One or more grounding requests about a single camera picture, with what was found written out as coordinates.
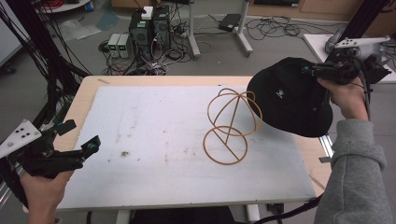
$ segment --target white board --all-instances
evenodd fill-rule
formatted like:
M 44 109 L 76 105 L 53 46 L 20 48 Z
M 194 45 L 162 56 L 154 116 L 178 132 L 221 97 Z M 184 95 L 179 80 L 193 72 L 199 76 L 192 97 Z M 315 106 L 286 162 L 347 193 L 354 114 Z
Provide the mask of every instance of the white board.
M 203 139 L 212 128 L 207 106 L 223 88 L 101 87 L 76 148 L 97 134 L 102 145 L 75 171 L 58 208 L 282 203 L 315 197 L 290 133 L 263 125 L 247 136 L 247 155 L 234 165 L 206 156 Z M 247 131 L 250 120 L 247 108 L 238 106 L 234 127 Z

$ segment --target dirt spot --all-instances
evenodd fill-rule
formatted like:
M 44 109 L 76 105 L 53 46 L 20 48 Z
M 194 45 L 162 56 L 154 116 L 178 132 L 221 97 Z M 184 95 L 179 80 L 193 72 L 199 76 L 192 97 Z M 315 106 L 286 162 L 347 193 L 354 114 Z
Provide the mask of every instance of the dirt spot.
M 129 156 L 129 152 L 123 151 L 123 152 L 121 152 L 120 155 L 121 155 L 123 158 L 125 158 L 125 157 Z

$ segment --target table leg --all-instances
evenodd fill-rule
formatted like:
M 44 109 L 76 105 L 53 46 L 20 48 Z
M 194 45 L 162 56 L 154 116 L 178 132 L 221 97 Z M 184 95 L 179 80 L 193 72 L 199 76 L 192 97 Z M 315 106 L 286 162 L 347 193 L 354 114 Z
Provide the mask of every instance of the table leg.
M 131 210 L 119 210 L 117 213 L 116 224 L 129 224 L 131 219 Z
M 189 41 L 190 41 L 190 45 L 191 45 L 191 49 L 192 49 L 192 54 L 193 54 L 193 59 L 197 60 L 200 56 L 201 56 L 201 52 L 198 49 L 198 45 L 197 42 L 195 40 L 194 37 L 194 0 L 190 0 L 189 3 L 189 19 L 190 19 L 190 27 L 189 27 L 189 31 L 187 32 Z
M 260 210 L 258 204 L 248 204 L 247 205 L 247 221 L 249 223 L 256 222 L 260 220 Z
M 244 0 L 244 5 L 242 6 L 242 12 L 241 12 L 241 15 L 242 15 L 241 22 L 239 24 L 239 27 L 234 28 L 236 31 L 236 36 L 241 41 L 242 45 L 245 48 L 245 51 L 247 52 L 247 57 L 250 56 L 251 53 L 253 53 L 253 48 L 250 46 L 250 44 L 248 43 L 248 41 L 245 38 L 244 33 L 243 33 L 247 14 L 248 14 L 249 2 L 250 2 L 250 0 Z

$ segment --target computer tower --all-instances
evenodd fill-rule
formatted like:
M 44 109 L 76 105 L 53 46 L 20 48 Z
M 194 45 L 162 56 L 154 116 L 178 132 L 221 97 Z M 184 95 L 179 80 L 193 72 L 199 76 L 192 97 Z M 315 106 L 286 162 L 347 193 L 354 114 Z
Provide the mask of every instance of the computer tower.
M 132 40 L 134 55 L 141 52 L 141 55 L 146 60 L 152 60 L 151 44 L 154 38 L 152 21 L 142 20 L 141 12 L 134 12 L 129 25 L 129 34 Z
M 157 39 L 157 49 L 161 48 L 164 52 L 171 48 L 169 6 L 154 8 L 152 16 L 154 25 L 154 36 Z

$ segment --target wire sculpture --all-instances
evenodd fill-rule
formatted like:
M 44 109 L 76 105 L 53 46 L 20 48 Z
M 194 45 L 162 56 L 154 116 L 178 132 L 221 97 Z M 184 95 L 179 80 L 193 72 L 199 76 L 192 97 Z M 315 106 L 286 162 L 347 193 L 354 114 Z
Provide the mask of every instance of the wire sculpture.
M 248 93 L 252 95 L 252 99 L 248 98 Z M 225 96 L 232 96 L 232 98 L 231 98 L 231 100 L 229 100 L 224 105 L 224 107 L 219 111 L 219 113 L 214 117 L 214 119 L 212 119 L 211 116 L 210 116 L 210 107 L 219 98 L 223 98 Z M 206 135 L 204 137 L 204 141 L 203 141 L 203 146 L 204 146 L 204 151 L 205 151 L 206 155 L 212 161 L 215 161 L 215 162 L 217 162 L 219 164 L 222 164 L 222 165 L 233 165 L 233 164 L 236 164 L 236 163 L 240 162 L 242 159 L 244 159 L 246 157 L 246 155 L 248 153 L 248 141 L 246 139 L 246 136 L 257 132 L 260 129 L 260 127 L 262 126 L 262 123 L 263 123 L 263 121 L 262 121 L 262 111 L 260 110 L 259 106 L 256 104 L 255 98 L 256 98 L 255 94 L 252 91 L 244 91 L 242 93 L 239 93 L 239 92 L 234 91 L 232 89 L 225 88 L 225 89 L 222 89 L 219 92 L 218 96 L 216 96 L 209 103 L 209 105 L 207 106 L 207 117 L 209 118 L 210 123 L 213 125 L 213 128 L 210 129 L 206 133 Z M 235 103 L 234 103 L 233 115 L 232 115 L 230 124 L 228 124 L 228 125 L 224 125 L 224 124 L 218 125 L 217 122 L 219 121 L 219 117 L 221 116 L 222 113 L 225 112 L 225 110 L 226 110 L 226 108 L 228 106 L 231 106 L 233 104 L 233 102 L 235 102 Z M 259 114 L 260 114 L 259 115 L 259 117 L 260 117 L 260 121 L 259 122 L 257 121 L 256 114 L 254 113 L 253 109 L 251 108 L 249 102 L 251 102 L 253 105 L 255 105 L 255 107 L 259 111 Z M 246 104 L 246 106 L 247 106 L 247 108 L 248 108 L 248 110 L 250 112 L 250 115 L 252 117 L 253 123 L 254 123 L 252 131 L 247 132 L 247 133 L 242 133 L 241 131 L 239 131 L 238 129 L 236 129 L 234 127 L 234 125 L 235 125 L 234 120 L 237 117 L 237 113 L 236 112 L 237 112 L 239 104 L 242 104 L 242 103 Z M 211 154 L 209 152 L 209 147 L 207 146 L 206 141 L 207 141 L 208 136 L 210 134 L 212 134 L 212 133 L 216 135 L 216 137 L 221 141 L 221 143 L 225 146 L 225 148 L 227 148 L 228 151 L 232 154 L 232 156 L 234 157 L 234 159 L 232 161 L 221 161 L 219 159 L 216 159 L 215 156 L 213 155 L 213 153 Z M 237 155 L 237 153 L 234 152 L 232 147 L 229 146 L 230 136 L 241 137 L 243 139 L 245 148 L 243 149 L 243 153 L 239 153 L 239 154 L 242 154 L 242 155 Z

